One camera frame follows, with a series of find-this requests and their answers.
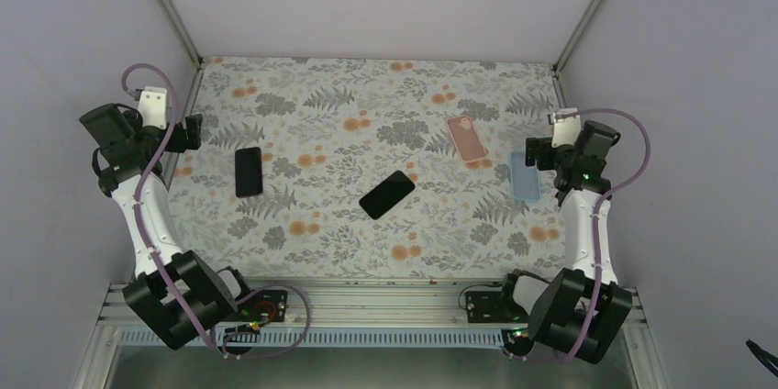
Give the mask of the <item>light blue phone case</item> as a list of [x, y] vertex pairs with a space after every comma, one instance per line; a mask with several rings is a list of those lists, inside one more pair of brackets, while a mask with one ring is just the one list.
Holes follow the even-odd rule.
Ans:
[[520, 201], [537, 202], [540, 200], [539, 171], [535, 166], [526, 165], [523, 150], [514, 150], [509, 160], [511, 195]]

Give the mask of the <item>pink phone case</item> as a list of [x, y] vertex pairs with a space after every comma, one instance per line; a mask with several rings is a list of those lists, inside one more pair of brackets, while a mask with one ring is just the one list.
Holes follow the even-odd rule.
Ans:
[[446, 120], [446, 125], [454, 148], [463, 162], [471, 163], [487, 156], [486, 148], [470, 117], [452, 117]]

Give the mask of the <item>purple phone black screen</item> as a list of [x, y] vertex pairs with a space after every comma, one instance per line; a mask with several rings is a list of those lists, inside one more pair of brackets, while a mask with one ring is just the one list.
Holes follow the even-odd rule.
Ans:
[[248, 198], [263, 193], [261, 157], [259, 147], [235, 151], [235, 195], [237, 198]]

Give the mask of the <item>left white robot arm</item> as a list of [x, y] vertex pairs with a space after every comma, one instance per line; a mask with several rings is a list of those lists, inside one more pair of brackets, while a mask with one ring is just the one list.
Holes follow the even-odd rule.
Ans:
[[248, 317], [256, 297], [240, 272], [215, 271], [181, 247], [155, 157], [160, 150], [199, 149], [202, 116], [154, 126], [135, 108], [107, 104], [79, 121], [98, 145], [92, 158], [98, 185], [122, 210], [132, 239], [134, 278], [122, 294], [133, 312], [172, 350], [228, 317]]

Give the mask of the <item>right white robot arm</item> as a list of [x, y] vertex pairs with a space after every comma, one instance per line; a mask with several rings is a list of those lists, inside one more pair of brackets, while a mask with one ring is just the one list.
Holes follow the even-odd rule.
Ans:
[[526, 163], [555, 172], [554, 197], [566, 223], [568, 263], [551, 280], [513, 271], [496, 299], [506, 321], [528, 317], [528, 341], [591, 364], [604, 358], [631, 308], [608, 257], [612, 185], [602, 174], [607, 153], [620, 138], [615, 129], [587, 120], [567, 144], [527, 139]]

